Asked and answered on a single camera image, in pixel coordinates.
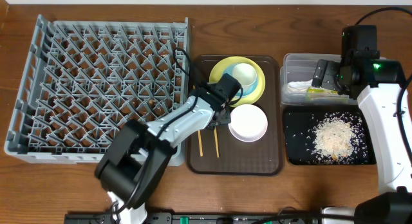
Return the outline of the yellow plate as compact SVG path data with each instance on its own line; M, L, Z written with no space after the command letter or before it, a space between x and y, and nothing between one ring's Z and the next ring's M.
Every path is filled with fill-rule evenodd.
M257 82L254 83L253 91L250 93L244 91L241 99L237 103L231 105L231 107L237 107L243 104L253 104L260 99L265 90L265 74L261 67L258 66L257 62L253 61L250 57L231 56L218 61L209 74L209 82L216 83L221 79L224 73L232 71L236 64L241 63L249 64L254 67L257 73Z

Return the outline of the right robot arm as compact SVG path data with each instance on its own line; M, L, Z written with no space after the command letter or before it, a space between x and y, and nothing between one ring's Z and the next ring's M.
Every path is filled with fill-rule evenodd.
M379 195L356 206L354 223L411 223L410 82L398 61L380 57L374 25L343 28L341 60L319 60L315 68L313 87L357 101L373 145Z

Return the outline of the light blue bowl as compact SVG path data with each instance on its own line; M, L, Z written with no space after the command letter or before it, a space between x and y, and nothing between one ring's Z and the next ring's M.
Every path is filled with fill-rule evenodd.
M230 65L229 67L227 67L223 72L224 72L224 73L227 73L227 74L229 74L229 75L232 76L233 67L234 67L235 65L237 65L237 64L239 64L239 63L231 64L231 65ZM243 97L251 94L251 93L255 90L255 88L257 87L257 85L258 85L258 76L257 76L257 80L255 81L255 83L254 83L250 88L248 88L248 89L243 89Z

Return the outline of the white napkin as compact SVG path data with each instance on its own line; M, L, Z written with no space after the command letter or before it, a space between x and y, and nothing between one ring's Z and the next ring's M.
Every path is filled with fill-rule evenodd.
M312 80L307 81L293 81L286 86L289 92L305 92L312 87Z

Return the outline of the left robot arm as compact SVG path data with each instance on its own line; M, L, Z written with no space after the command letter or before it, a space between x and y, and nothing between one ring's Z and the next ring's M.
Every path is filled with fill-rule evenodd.
M99 221L142 223L147 215L144 203L178 144L197 131L218 125L242 91L241 84L225 73L216 83L201 83L182 106L162 118L146 124L127 121L95 169L95 177L114 199Z

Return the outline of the grey dish rack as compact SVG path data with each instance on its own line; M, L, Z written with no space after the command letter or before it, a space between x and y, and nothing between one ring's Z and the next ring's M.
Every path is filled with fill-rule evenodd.
M28 163L97 163L129 120L187 98L189 22L38 16L4 150Z

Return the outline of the white bowl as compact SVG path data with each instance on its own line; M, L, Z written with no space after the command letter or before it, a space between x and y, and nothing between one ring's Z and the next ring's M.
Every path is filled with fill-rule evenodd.
M243 104L230 112L228 124L231 134L242 142L255 142L262 138L268 128L268 119L262 109L252 104Z

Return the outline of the clear plastic bin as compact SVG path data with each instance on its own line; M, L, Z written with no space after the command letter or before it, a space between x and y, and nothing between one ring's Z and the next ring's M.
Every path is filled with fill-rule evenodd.
M314 77L318 60L340 63L339 84L341 97L308 98L306 92L289 92L287 84L293 81L307 81ZM380 58L376 55L350 52L340 55L290 53L284 58L281 69L281 99L288 105L357 105L368 95L390 97L399 90L397 71L399 63Z

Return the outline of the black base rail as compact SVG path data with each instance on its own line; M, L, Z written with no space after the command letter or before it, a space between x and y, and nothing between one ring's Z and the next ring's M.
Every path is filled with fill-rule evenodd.
M269 216L255 215L212 215L212 214L172 214L168 212L149 213L145 219L119 221L110 214L66 214L64 224L252 224Z

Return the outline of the dark brown serving tray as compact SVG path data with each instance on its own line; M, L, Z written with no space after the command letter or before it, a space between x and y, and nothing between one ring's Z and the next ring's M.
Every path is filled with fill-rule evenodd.
M267 55L248 55L265 74L265 90L255 103L268 118L265 135L255 142L242 142L229 131L228 125L217 127L220 157L216 157L214 131L201 131L203 157L200 157L198 134L186 139L186 164L198 174L273 176L284 165L281 121L279 64Z

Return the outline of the wooden chopstick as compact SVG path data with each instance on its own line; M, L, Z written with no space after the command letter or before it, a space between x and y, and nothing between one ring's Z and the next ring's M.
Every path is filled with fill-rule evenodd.
M203 145L202 145L202 139L201 139L201 131L197 131L198 134L198 145L199 145L199 152L200 152L200 157L203 157Z
M216 149L216 157L220 157L220 150L219 150L219 143L218 143L218 132L217 132L217 127L214 128L214 143L215 143L215 149Z

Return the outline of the white cup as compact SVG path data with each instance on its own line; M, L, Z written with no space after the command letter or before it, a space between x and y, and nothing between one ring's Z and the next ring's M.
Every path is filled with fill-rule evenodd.
M255 68L247 63L239 63L233 67L232 76L241 84L243 89L250 88L257 80Z

